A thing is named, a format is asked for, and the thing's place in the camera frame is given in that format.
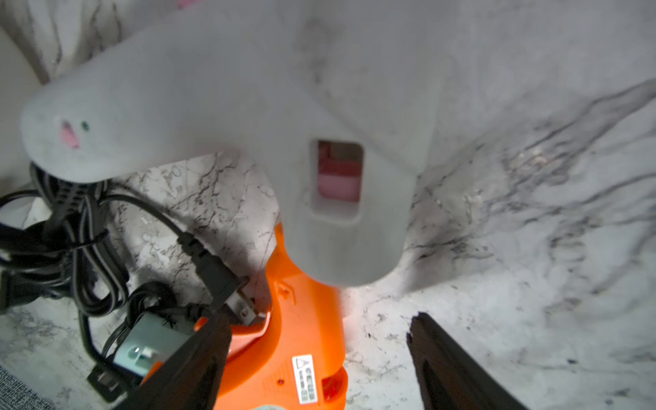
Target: orange plastic stand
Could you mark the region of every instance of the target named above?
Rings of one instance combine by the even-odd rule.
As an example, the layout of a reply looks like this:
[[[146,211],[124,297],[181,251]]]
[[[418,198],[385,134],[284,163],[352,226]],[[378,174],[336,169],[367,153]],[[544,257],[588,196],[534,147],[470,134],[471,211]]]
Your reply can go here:
[[[272,308],[264,334],[228,358],[215,410],[252,410],[276,405],[286,410],[344,409],[348,376],[339,291],[310,279],[285,252],[282,226],[266,265]],[[261,331],[234,327],[233,334]],[[292,359],[312,355],[315,403],[301,404]],[[310,374],[302,369],[304,378]]]

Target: marble countertop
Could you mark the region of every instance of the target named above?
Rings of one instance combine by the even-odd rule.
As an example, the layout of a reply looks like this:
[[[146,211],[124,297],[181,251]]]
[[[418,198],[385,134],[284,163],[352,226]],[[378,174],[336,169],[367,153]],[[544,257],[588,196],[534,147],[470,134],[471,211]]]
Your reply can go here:
[[[56,77],[158,16],[152,0],[0,0],[0,23]],[[531,409],[656,405],[656,3],[462,0],[448,81],[405,250],[345,289],[348,409],[421,408],[405,344],[428,312]],[[265,300],[277,203],[237,152],[139,172],[163,204]],[[207,300],[166,228],[126,205],[116,228],[131,284]],[[38,300],[0,317],[0,364],[59,408],[106,408],[85,377],[75,306]],[[119,313],[93,322],[101,340]]]

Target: glue gun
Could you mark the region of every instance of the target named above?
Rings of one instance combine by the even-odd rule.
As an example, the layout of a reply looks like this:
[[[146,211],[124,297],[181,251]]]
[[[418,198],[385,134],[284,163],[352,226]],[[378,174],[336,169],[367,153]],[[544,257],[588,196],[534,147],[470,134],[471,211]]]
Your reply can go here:
[[[237,148],[271,180],[291,260],[370,283],[401,256],[426,165],[440,4],[201,0],[44,87],[22,113],[26,151],[97,182]],[[326,144],[355,146],[355,171],[322,167]]]

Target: pink dot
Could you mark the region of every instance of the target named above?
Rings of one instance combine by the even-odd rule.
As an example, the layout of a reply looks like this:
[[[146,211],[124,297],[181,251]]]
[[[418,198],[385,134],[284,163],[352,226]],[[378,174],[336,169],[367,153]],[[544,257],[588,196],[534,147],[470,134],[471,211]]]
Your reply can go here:
[[[200,0],[178,0],[178,7],[180,7],[180,10],[182,10],[185,7],[189,7],[190,5],[194,4],[197,1]]]
[[[75,135],[75,131],[73,131],[73,128],[71,128],[69,123],[64,123],[62,125],[62,129],[59,132],[59,137],[63,143],[73,149],[80,147],[80,141],[77,139],[77,135]]]

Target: sticker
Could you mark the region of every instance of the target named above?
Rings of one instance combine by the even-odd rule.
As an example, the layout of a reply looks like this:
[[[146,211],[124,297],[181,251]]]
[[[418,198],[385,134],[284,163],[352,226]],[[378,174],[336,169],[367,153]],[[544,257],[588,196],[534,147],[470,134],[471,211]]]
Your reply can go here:
[[[319,401],[312,355],[294,356],[291,358],[291,365],[294,369],[294,377],[296,378],[298,401],[301,404],[310,404]]]

